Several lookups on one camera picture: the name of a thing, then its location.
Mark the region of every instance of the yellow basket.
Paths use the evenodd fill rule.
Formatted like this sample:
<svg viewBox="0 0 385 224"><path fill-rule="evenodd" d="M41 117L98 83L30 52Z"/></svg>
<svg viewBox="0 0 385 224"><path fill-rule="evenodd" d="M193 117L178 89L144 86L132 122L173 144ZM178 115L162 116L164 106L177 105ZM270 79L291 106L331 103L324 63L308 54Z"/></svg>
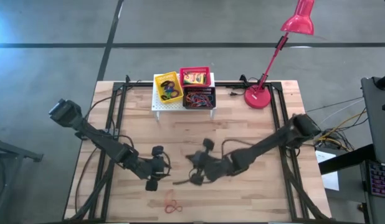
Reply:
<svg viewBox="0 0 385 224"><path fill-rule="evenodd" d="M165 81L172 81L174 82L174 89L179 91L179 96L175 98L171 98L169 100L163 100L161 98L162 95L165 95L164 88L161 87L161 84ZM180 82L178 80L178 76L176 72L169 72L163 75L155 76L155 85L156 85L156 91L158 91L158 97L161 100L162 103L172 103L175 101L182 100L183 98L183 90L181 89Z"/></svg>

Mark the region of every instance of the white paper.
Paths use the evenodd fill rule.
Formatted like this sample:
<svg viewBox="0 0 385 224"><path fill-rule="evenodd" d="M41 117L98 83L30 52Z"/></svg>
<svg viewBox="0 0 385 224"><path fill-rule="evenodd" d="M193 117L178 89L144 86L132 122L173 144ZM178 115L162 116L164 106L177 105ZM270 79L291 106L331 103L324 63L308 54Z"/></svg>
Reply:
<svg viewBox="0 0 385 224"><path fill-rule="evenodd" d="M327 152L316 151L317 162L323 162L328 159L334 158L335 155ZM326 189L331 190L340 190L340 185L338 183L338 172L332 172L329 174L324 174L321 176L323 178L323 184Z"/></svg>

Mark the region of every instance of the lamp base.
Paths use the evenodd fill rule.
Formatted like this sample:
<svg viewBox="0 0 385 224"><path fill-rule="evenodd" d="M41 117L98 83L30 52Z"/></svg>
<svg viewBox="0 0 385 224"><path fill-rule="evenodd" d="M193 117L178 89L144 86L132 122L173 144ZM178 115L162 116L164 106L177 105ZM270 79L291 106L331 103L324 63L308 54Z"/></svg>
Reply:
<svg viewBox="0 0 385 224"><path fill-rule="evenodd" d="M270 92L268 89L264 88L263 90L256 91L255 90L259 86L254 85L251 86L245 91L245 102L251 107L256 109L265 108L270 103Z"/></svg>

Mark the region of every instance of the white rack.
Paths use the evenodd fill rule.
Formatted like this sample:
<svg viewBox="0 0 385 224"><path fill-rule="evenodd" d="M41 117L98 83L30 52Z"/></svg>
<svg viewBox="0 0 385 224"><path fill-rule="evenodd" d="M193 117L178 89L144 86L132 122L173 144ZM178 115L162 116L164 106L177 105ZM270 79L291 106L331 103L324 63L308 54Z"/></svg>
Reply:
<svg viewBox="0 0 385 224"><path fill-rule="evenodd" d="M208 110L188 110L185 107L183 107L183 101L177 101L174 103L162 103L158 96L158 91L156 91L156 85L155 85L155 77L162 74L155 74L154 75L154 83L153 83L153 101L151 105L151 111L153 112L155 119L159 121L159 115L162 111L208 111ZM211 85L210 87L215 87L215 79L214 74L211 72ZM211 116L211 119L215 116L215 110L216 107L209 110L209 114Z"/></svg>

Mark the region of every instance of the lamp shade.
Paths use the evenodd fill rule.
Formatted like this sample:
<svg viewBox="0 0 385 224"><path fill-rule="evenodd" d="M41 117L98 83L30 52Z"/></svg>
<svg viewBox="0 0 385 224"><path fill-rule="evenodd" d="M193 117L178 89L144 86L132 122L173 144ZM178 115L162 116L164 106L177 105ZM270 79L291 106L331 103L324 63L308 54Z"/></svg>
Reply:
<svg viewBox="0 0 385 224"><path fill-rule="evenodd" d="M315 28L313 22L310 19L311 9L315 0L298 0L297 8L291 18L284 22L281 27L282 31L296 32L300 34L313 35Z"/></svg>

